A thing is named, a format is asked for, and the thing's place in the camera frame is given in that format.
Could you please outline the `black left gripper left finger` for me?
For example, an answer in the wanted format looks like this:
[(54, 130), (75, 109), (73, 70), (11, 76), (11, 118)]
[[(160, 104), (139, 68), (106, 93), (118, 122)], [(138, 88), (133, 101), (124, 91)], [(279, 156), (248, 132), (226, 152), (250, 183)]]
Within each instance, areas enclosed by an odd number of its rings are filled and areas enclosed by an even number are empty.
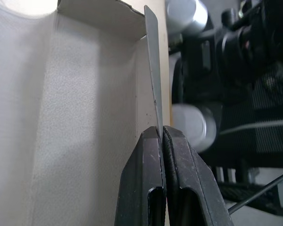
[(164, 226), (166, 176), (156, 127), (143, 131), (121, 174), (114, 226)]

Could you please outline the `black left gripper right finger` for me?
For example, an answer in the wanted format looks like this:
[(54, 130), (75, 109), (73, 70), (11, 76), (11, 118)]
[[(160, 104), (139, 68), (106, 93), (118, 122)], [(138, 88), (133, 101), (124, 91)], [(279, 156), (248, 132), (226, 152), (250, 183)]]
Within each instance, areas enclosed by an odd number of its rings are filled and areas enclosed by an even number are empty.
[(215, 177), (177, 129), (163, 129), (170, 226), (234, 226)]

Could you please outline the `grey rounded shell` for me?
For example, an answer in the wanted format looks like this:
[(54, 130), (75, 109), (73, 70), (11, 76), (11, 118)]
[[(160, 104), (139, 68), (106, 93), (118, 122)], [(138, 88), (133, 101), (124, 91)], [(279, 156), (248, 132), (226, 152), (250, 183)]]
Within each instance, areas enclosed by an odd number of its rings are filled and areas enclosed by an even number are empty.
[(209, 149), (217, 135), (212, 112), (204, 106), (172, 105), (173, 127), (180, 130), (198, 153)]
[(200, 0), (166, 0), (168, 34), (201, 32), (208, 21), (208, 10)]

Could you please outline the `black robot lower body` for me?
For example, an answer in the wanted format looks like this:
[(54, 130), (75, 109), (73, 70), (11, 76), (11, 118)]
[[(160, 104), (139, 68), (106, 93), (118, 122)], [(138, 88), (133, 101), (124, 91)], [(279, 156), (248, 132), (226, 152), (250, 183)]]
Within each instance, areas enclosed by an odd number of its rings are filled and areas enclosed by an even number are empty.
[(261, 0), (241, 19), (228, 9), (221, 18), (221, 28), (185, 37), (179, 46), (173, 104), (237, 104), (270, 65), (283, 63), (283, 0)]

